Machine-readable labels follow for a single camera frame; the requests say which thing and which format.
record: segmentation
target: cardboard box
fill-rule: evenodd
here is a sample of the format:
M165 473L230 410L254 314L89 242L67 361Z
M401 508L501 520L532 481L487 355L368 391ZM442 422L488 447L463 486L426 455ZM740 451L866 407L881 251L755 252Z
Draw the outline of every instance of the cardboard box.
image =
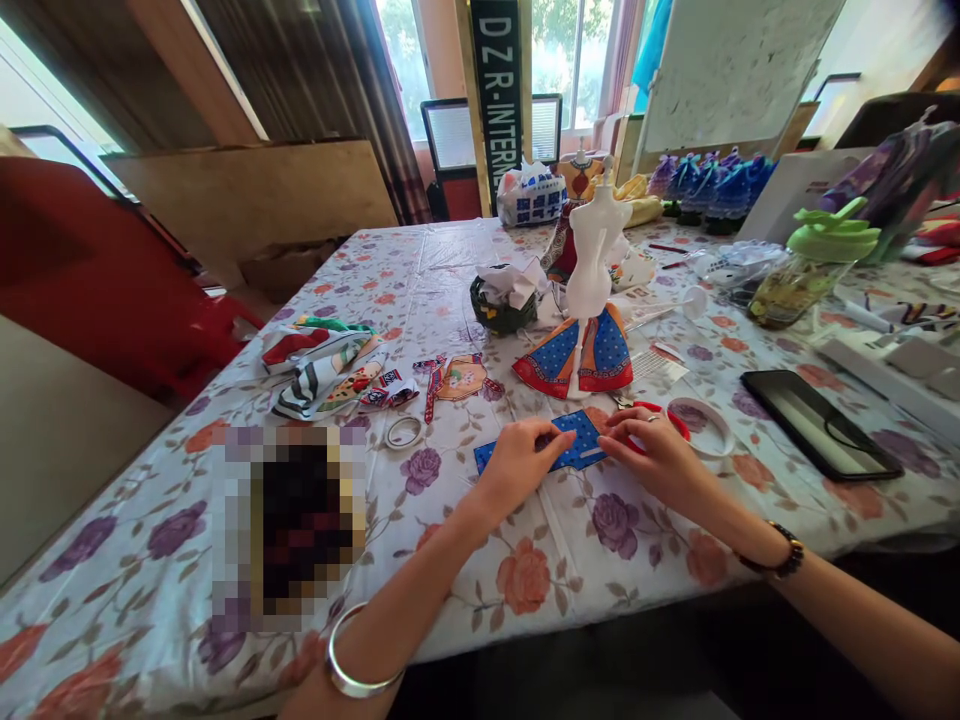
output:
M262 292L270 302L285 303L336 251L334 240L271 245L256 257L240 263L240 272L247 285Z

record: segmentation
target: silver bangle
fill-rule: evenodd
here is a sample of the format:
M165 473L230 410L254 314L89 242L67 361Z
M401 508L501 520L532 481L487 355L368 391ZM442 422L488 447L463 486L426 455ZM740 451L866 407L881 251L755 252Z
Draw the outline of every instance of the silver bangle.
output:
M337 656L333 651L333 645L337 639L337 630L340 629L340 625L344 620L352 618L366 606L366 603L360 603L345 612L333 626L333 630L330 631L330 639L327 641L327 670L330 673L330 681L341 694L355 700L366 700L367 698L380 695L402 678L403 673L406 672L406 668L404 668L386 682L369 684L357 682L340 668L339 663L337 663Z

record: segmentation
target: green lid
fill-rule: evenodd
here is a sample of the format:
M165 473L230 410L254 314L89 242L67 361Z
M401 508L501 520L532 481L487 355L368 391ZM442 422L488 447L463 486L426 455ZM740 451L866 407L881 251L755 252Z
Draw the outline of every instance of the green lid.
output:
M790 236L787 249L820 262L856 262L865 258L876 247L880 229L871 228L866 220L848 218L866 204L865 197L858 197L836 214L801 210L793 217L803 225Z

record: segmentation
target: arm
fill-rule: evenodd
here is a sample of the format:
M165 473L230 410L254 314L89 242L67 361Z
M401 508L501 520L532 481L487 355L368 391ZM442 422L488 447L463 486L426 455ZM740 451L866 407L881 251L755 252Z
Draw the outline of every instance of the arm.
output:
M603 450L632 469L665 505L734 552L766 567L789 554L787 540L723 492L716 477L667 421L642 408L610 418ZM621 441L635 435L648 455ZM773 587L905 717L960 716L960 643L809 550L800 569Z
M534 443L553 437L541 452ZM370 603L337 634L337 661L358 682L387 680L406 667L436 620L453 581L473 551L536 490L575 433L560 433L533 418L507 425L477 483L439 530L400 568ZM368 700L341 695L321 662L284 707L281 720L384 718L399 683Z

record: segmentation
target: whiteboard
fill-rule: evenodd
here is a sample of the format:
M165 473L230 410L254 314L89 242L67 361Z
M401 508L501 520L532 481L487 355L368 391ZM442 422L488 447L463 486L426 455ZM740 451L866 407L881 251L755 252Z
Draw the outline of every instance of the whiteboard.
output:
M674 0L643 152L778 137L844 0Z

